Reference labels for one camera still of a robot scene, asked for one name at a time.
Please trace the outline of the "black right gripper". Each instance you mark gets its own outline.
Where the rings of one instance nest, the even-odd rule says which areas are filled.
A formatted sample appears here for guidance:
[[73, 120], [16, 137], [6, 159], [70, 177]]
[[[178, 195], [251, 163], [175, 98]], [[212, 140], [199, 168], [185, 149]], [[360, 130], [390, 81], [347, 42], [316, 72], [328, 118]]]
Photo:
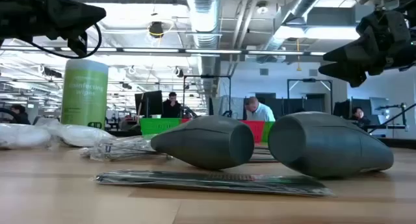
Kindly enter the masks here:
[[366, 81], [366, 72], [375, 76], [387, 69], [406, 71], [416, 65], [416, 45], [403, 13], [375, 10], [361, 19], [356, 31], [357, 40], [323, 55], [323, 60], [334, 63], [319, 67], [319, 73], [356, 88]]

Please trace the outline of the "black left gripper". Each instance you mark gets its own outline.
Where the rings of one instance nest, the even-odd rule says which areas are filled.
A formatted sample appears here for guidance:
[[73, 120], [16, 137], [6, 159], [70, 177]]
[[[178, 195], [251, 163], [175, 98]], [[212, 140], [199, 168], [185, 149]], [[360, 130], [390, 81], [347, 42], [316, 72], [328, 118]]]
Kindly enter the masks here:
[[0, 44], [12, 38], [32, 43], [35, 36], [62, 37], [76, 55], [85, 57], [85, 31], [106, 15], [104, 8], [74, 0], [0, 0]]

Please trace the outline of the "bagged white cotton pads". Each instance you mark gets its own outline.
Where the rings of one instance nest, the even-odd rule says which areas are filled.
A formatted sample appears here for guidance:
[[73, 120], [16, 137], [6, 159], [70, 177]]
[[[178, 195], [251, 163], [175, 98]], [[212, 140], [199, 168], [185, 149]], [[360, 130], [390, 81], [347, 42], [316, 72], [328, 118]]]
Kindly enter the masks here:
[[49, 145], [48, 130], [34, 125], [0, 123], [0, 149], [33, 149]]
[[65, 143], [74, 147], [93, 147], [116, 139], [104, 130], [82, 125], [61, 124], [56, 118], [39, 118], [34, 125], [46, 129], [51, 134], [55, 145]]

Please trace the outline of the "bagged metal nail clipper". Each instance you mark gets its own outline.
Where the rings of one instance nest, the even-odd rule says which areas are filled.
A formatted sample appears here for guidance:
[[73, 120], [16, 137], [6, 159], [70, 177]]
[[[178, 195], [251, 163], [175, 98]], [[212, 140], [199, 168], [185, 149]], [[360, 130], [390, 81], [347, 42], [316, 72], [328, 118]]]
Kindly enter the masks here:
[[130, 136], [124, 138], [117, 138], [110, 142], [111, 145], [116, 146], [126, 146], [126, 147], [140, 147], [145, 148], [149, 147], [151, 143], [151, 139], [155, 136], [155, 134], [143, 135], [143, 136]]
[[116, 161], [158, 155], [147, 140], [136, 142], [113, 141], [81, 149], [80, 156], [97, 161]]

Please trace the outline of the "person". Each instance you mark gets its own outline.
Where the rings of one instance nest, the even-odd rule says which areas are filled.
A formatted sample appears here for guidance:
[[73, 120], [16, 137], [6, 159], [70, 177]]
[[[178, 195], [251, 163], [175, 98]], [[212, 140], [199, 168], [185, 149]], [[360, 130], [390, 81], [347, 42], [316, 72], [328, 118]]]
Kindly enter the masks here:
[[29, 121], [28, 114], [26, 113], [25, 107], [23, 105], [12, 105], [10, 107], [10, 110], [13, 111], [17, 115], [17, 118], [12, 120], [12, 123], [24, 124], [24, 125], [31, 124], [31, 122]]
[[170, 92], [168, 99], [162, 102], [162, 118], [178, 118], [181, 113], [181, 105], [177, 101], [177, 94]]
[[359, 106], [352, 109], [351, 120], [354, 120], [356, 125], [360, 128], [364, 128], [365, 126], [371, 124], [371, 121], [365, 116], [364, 111]]
[[256, 97], [249, 97], [245, 104], [246, 119], [248, 121], [275, 121], [274, 113], [272, 109], [260, 103]]

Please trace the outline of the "green disinfecting wipes canister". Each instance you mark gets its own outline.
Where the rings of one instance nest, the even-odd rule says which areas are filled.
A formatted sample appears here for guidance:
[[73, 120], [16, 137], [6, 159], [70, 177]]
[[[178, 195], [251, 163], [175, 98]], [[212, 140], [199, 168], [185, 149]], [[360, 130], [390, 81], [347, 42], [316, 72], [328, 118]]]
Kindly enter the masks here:
[[60, 122], [105, 128], [109, 67], [87, 60], [68, 60], [64, 73]]

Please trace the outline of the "black ceiling fixture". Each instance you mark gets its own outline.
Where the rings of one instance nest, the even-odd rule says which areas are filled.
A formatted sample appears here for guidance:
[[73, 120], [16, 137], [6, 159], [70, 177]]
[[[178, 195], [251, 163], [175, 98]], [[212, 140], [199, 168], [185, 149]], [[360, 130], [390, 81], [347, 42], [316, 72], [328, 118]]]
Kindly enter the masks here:
[[153, 38], [161, 38], [163, 37], [164, 30], [163, 30], [163, 23], [161, 21], [153, 21], [149, 26], [149, 35]]

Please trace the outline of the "black background monitor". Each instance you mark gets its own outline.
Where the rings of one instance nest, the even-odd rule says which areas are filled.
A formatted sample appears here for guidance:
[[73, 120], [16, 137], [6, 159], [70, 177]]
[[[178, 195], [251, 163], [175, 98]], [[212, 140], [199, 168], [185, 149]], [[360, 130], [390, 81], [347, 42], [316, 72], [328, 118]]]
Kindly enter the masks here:
[[136, 114], [149, 117], [163, 113], [163, 94], [160, 90], [135, 94]]

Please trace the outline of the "green plastic basket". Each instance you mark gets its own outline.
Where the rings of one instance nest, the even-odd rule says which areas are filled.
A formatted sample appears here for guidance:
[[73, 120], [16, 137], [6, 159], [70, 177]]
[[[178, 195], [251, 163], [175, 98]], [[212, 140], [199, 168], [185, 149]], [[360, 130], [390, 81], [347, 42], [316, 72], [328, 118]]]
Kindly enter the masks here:
[[159, 134], [181, 123], [179, 118], [142, 118], [140, 128], [143, 135]]
[[266, 121], [264, 123], [262, 139], [261, 139], [262, 142], [268, 142], [268, 136], [269, 136], [269, 133], [273, 124], [275, 124], [274, 121]]

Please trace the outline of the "black metal stand frame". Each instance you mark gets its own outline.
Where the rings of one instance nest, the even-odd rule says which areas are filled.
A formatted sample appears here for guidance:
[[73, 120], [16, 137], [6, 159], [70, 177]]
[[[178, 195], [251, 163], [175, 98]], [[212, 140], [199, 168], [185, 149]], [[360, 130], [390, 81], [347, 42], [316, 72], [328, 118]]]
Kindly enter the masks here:
[[329, 79], [315, 79], [315, 78], [304, 78], [304, 79], [287, 79], [287, 99], [290, 99], [290, 92], [291, 90], [299, 83], [299, 82], [319, 82], [323, 85], [327, 90], [330, 91], [330, 113], [333, 113], [333, 82]]
[[231, 110], [231, 75], [210, 75], [210, 74], [205, 74], [205, 75], [184, 75], [183, 76], [183, 100], [182, 100], [182, 107], [185, 108], [185, 93], [186, 93], [186, 79], [188, 77], [191, 78], [200, 78], [200, 79], [219, 79], [219, 78], [227, 78], [229, 80], [229, 91], [228, 91], [228, 110], [225, 111], [222, 116], [226, 116], [231, 118], [232, 117], [232, 110]]

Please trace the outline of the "silver ventilation duct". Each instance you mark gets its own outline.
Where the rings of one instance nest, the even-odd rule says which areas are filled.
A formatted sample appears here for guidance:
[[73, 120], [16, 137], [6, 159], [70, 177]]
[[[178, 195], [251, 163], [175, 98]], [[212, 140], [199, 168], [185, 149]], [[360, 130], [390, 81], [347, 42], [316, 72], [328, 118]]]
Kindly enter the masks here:
[[[217, 49], [220, 37], [219, 16], [220, 0], [187, 0], [190, 12], [190, 24], [196, 49]], [[220, 58], [217, 56], [200, 56], [198, 58], [200, 75], [218, 75]]]

